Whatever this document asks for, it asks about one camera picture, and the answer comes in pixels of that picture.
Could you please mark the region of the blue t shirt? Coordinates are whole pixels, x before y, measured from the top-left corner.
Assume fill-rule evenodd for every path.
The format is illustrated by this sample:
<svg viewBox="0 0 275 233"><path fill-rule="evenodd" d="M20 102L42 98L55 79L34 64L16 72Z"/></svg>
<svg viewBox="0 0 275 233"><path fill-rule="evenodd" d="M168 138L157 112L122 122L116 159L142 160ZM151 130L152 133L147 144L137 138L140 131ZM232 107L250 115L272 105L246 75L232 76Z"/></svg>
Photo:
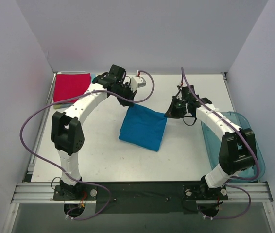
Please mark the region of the blue t shirt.
<svg viewBox="0 0 275 233"><path fill-rule="evenodd" d="M163 113L134 104L126 112L119 140L158 152L166 123Z"/></svg>

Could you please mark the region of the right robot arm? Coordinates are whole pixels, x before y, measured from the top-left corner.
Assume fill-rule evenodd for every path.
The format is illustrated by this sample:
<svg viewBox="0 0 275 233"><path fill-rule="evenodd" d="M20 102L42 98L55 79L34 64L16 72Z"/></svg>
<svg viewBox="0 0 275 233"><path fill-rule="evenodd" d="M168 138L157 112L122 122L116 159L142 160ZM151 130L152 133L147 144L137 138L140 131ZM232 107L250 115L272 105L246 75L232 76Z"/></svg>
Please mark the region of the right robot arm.
<svg viewBox="0 0 275 233"><path fill-rule="evenodd" d="M192 85L177 88L165 117L199 120L221 143L218 164L201 178L199 186L201 197L209 199L231 178L258 164L255 135L251 129L244 129L225 117L208 98L199 98Z"/></svg>

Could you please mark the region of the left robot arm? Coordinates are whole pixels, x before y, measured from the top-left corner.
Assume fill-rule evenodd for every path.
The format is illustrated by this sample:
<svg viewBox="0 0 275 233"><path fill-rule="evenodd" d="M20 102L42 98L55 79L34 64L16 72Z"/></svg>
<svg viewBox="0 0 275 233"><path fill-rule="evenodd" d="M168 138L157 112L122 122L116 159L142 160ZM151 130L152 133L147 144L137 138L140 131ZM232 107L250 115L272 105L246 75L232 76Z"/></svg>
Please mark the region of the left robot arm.
<svg viewBox="0 0 275 233"><path fill-rule="evenodd" d="M62 172L60 187L71 200L77 200L82 194L82 179L79 172L78 152L82 148L85 137L82 124L91 112L113 92L126 100L118 99L122 106L132 106L137 89L144 87L146 81L139 75L125 82L126 70L112 65L109 72L96 76L86 93L64 112L55 112L52 116L51 141L60 157Z"/></svg>

